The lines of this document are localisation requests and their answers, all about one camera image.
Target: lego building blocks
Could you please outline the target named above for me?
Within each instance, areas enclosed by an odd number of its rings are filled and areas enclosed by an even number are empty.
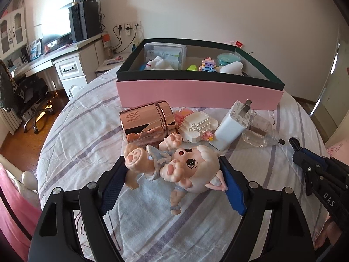
[[[202,61],[202,65],[199,67],[198,70],[205,72],[216,72],[217,67],[214,60],[212,60],[211,57],[207,57],[205,60]]]
[[[198,67],[195,65],[190,65],[190,67],[187,69],[187,71],[197,71]]]
[[[178,132],[184,142],[198,143],[201,140],[212,141],[212,131],[218,128],[218,121],[203,111],[186,116],[179,125]]]
[[[194,111],[192,111],[186,107],[182,107],[179,111],[174,111],[173,115],[174,115],[174,120],[176,122],[176,126],[179,127],[180,125],[182,125],[184,119],[188,115],[193,114],[193,113],[194,113]]]

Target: teal container lid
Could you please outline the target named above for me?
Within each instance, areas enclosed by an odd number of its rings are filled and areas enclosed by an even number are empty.
[[[218,55],[217,60],[220,64],[228,65],[230,63],[241,61],[241,58],[239,56],[236,56],[232,53],[223,53]]]

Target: drawer handle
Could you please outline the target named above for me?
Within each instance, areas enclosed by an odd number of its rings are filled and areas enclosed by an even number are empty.
[[[63,72],[68,72],[68,71],[73,70],[73,69],[74,69],[74,67],[71,67],[71,68],[68,69],[68,70],[64,69]]]

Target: white desk drawer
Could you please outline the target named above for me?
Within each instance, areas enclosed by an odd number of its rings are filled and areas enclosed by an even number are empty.
[[[79,94],[82,88],[87,85],[85,76],[70,78],[62,81],[64,90],[69,99]]]
[[[55,66],[61,80],[84,75],[79,56],[58,62]]]

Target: bed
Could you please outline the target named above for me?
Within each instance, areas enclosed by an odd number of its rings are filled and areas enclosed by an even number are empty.
[[[123,109],[116,89],[116,72],[117,68],[112,69],[89,83],[55,121],[37,168],[42,207],[55,187],[65,191],[80,189],[88,182],[97,181],[121,156],[125,141],[119,120],[119,112]],[[228,111],[195,109],[205,111],[218,121]],[[301,169],[293,163],[294,151],[287,141],[296,137],[303,147],[321,156],[327,155],[320,135],[307,113],[286,92],[276,111],[256,113],[273,124],[286,145],[247,148],[238,140],[225,155],[249,181],[274,190],[291,187],[315,240],[327,211],[314,195],[306,196]],[[137,190],[124,186],[113,210],[104,216],[125,261],[221,259],[241,220],[223,192],[188,194],[181,203],[182,214],[172,216],[169,202],[172,183],[162,179],[147,182],[143,176],[138,183]],[[269,219],[270,212],[266,211],[251,259],[261,253]],[[75,223],[84,255],[93,260],[79,212],[75,212]]]

